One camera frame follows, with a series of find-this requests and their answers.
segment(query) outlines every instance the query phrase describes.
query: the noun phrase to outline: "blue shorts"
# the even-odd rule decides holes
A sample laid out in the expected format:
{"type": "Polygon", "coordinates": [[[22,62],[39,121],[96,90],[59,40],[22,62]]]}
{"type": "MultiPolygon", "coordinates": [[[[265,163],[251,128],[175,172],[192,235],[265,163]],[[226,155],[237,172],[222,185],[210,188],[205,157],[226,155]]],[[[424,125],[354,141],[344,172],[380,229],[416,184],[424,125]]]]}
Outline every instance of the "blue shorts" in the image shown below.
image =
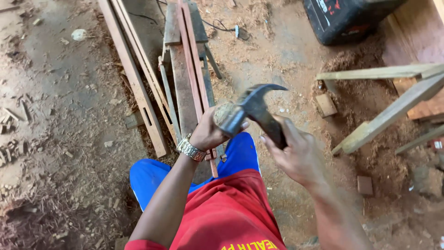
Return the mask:
{"type": "MultiPolygon", "coordinates": [[[[261,172],[256,146],[249,133],[241,132],[229,140],[225,154],[226,161],[220,161],[218,165],[219,177],[212,177],[199,185],[192,183],[188,193],[199,189],[213,180],[230,176],[244,169],[254,169],[259,173],[261,172]]],[[[157,187],[159,187],[170,170],[171,167],[169,165],[152,159],[142,159],[131,167],[131,188],[142,211],[146,208],[157,187]]]]}

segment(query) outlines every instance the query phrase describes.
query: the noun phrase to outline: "hand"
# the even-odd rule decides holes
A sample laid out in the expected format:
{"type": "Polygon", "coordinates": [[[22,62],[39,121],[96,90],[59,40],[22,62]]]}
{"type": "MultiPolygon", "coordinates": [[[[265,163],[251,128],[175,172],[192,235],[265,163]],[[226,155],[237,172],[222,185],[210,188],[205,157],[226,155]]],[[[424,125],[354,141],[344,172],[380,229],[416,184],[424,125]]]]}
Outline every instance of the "hand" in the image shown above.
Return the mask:
{"type": "MultiPolygon", "coordinates": [[[[211,107],[203,114],[199,124],[191,135],[190,144],[201,151],[213,149],[229,139],[213,121],[215,109],[216,107],[211,107]]],[[[248,128],[248,126],[248,122],[245,121],[242,123],[241,131],[248,128]]]]}
{"type": "Polygon", "coordinates": [[[279,115],[273,117],[281,124],[288,146],[280,150],[267,135],[262,135],[261,140],[279,168],[309,191],[324,184],[324,156],[317,147],[314,136],[298,130],[288,118],[279,115]]]}

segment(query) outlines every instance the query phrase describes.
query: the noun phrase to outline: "metal watch band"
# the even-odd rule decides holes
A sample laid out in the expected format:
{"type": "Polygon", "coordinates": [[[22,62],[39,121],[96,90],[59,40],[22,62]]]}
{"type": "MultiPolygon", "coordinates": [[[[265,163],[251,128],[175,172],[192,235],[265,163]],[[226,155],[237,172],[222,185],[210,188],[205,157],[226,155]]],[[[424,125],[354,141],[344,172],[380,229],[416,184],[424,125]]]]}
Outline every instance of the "metal watch band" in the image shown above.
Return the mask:
{"type": "Polygon", "coordinates": [[[189,156],[195,161],[202,161],[205,158],[206,152],[200,151],[190,144],[191,134],[184,137],[177,145],[176,150],[189,156]]]}

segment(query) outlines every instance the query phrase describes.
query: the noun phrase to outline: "red shirt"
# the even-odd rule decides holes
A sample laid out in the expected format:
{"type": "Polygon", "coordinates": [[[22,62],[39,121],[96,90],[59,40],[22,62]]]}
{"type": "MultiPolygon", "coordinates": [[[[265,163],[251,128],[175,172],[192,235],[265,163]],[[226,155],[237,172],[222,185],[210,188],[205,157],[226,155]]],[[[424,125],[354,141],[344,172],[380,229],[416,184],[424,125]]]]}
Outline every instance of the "red shirt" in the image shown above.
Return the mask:
{"type": "MultiPolygon", "coordinates": [[[[149,240],[134,240],[125,250],[165,250],[149,240]]],[[[258,171],[246,169],[190,193],[170,249],[286,249],[258,171]]]]}

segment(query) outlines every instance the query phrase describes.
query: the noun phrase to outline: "right hand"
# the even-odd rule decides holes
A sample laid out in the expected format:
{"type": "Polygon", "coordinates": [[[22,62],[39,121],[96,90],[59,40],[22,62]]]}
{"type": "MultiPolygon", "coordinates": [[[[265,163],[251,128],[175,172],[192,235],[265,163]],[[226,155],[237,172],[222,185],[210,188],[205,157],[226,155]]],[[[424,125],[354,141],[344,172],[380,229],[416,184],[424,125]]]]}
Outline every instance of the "right hand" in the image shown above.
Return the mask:
{"type": "Polygon", "coordinates": [[[325,160],[314,136],[298,130],[288,118],[279,115],[273,117],[281,124],[288,146],[283,150],[279,149],[265,134],[261,136],[261,140],[278,167],[309,191],[325,184],[325,160]]]}

